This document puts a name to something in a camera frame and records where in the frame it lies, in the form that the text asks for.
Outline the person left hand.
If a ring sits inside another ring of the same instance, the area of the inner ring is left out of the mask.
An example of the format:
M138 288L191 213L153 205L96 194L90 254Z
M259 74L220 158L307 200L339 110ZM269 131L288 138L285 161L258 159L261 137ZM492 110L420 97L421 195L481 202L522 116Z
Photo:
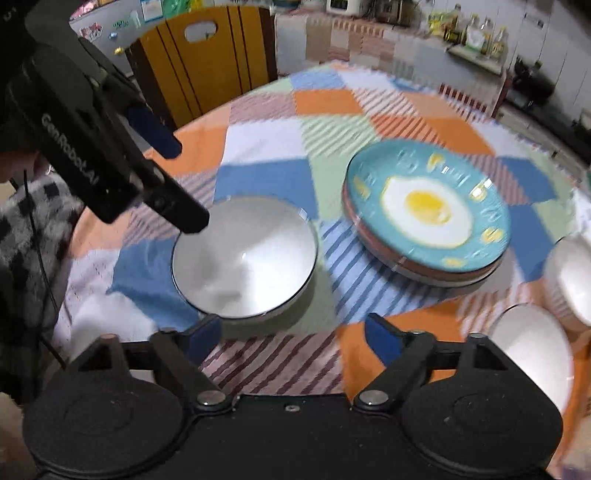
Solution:
M50 168L45 157L38 151L8 151L0 154L0 180L2 183L11 179L37 179L48 173Z

